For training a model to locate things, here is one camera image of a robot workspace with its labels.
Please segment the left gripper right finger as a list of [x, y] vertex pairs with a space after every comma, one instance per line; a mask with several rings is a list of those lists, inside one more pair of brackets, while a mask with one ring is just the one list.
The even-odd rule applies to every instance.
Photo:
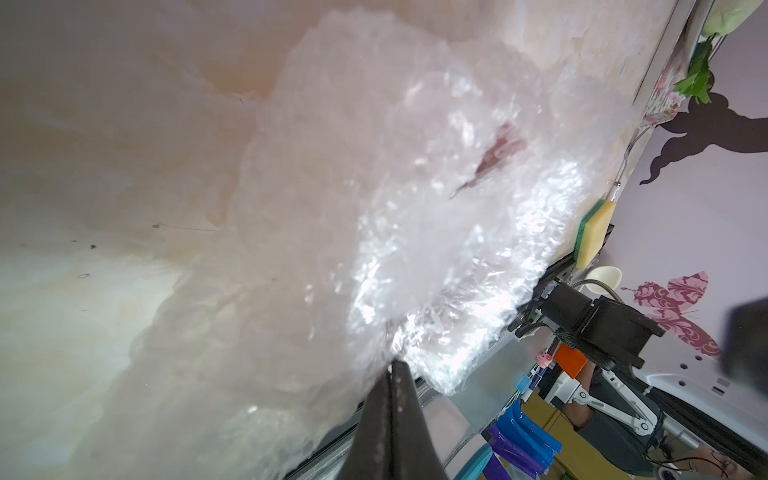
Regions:
[[391, 459], [394, 479], [447, 479], [431, 440], [409, 366], [391, 364]]

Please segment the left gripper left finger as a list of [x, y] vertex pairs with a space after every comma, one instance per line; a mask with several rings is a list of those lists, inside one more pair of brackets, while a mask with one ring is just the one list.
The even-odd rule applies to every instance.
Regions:
[[366, 397], [354, 440], [337, 478], [392, 478], [392, 385], [386, 372]]

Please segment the white mug red inside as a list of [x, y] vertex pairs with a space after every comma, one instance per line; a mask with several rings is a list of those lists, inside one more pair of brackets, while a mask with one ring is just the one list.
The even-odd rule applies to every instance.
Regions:
[[495, 143], [484, 153], [474, 177], [461, 185], [451, 195], [455, 198], [460, 192], [473, 188], [493, 171], [502, 169], [510, 158], [525, 150], [526, 140], [517, 127], [510, 122], [503, 123], [497, 130]]

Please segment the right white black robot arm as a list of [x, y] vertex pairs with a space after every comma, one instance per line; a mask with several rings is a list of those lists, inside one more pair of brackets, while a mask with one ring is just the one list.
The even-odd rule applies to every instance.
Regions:
[[733, 308], [717, 358], [697, 353], [671, 332], [619, 301], [591, 299], [559, 280], [542, 284], [519, 308], [509, 331], [538, 329], [534, 313], [556, 338], [596, 364], [604, 381], [631, 405], [625, 413], [562, 373], [548, 392], [562, 404], [588, 405], [639, 436], [676, 421], [693, 437], [767, 476], [767, 301]]

